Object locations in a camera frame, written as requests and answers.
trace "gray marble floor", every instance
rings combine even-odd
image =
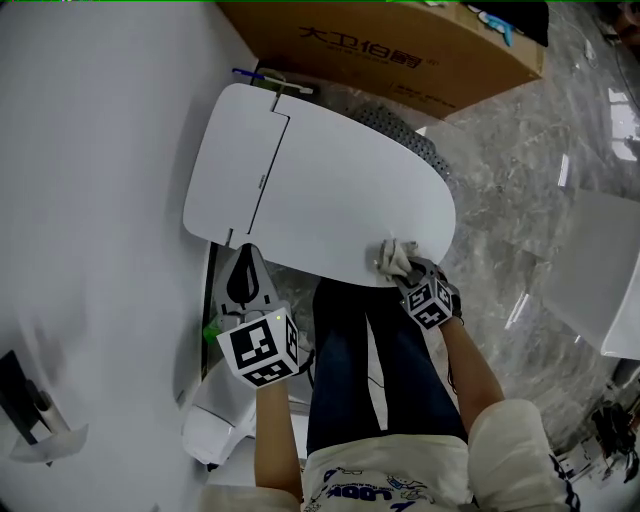
[[[451,166],[458,223],[441,263],[461,290],[466,326],[509,397],[532,400],[556,449],[575,441],[617,360],[601,357],[542,306],[540,285],[570,229],[577,188],[640,200],[640,69],[604,42],[588,9],[553,4],[545,78],[437,121],[347,87],[320,83],[319,102],[348,115],[379,101],[436,144]],[[585,37],[596,53],[584,55]],[[317,278],[273,267],[297,323],[313,341]],[[439,333],[425,336],[443,376]],[[382,383],[375,350],[371,375]],[[384,423],[384,395],[371,385]]]

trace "blue object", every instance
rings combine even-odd
[[[231,71],[234,73],[238,73],[239,75],[249,76],[251,78],[257,78],[259,80],[266,80],[267,77],[261,75],[259,73],[254,73],[252,71],[247,71],[246,69],[233,68]]]
[[[489,25],[492,29],[500,31],[500,27],[504,27],[504,40],[507,43],[507,46],[513,46],[513,25],[507,23],[504,20],[501,20],[497,16],[493,14],[485,13],[487,17],[487,25]]]

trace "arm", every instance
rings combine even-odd
[[[280,489],[302,503],[302,480],[285,381],[256,394],[256,486]]]
[[[453,382],[458,393],[460,416],[467,433],[478,415],[504,400],[502,388],[462,322],[453,317],[440,326],[449,354]]]
[[[440,330],[469,433],[469,483],[479,504],[500,512],[580,510],[580,499],[553,456],[536,407],[504,399],[458,318]]]

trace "jeans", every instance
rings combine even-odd
[[[397,288],[366,288],[323,279],[313,299],[315,386],[307,452],[388,434],[455,436],[467,442],[460,414],[438,377],[418,325]],[[388,430],[371,403],[367,324],[384,376]]]

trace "white wall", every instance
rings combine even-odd
[[[189,3],[8,5],[0,48],[0,355],[90,425],[51,468],[0,459],[0,499],[191,510],[206,474],[176,395],[197,378],[206,244],[182,207],[215,99],[255,59]]]

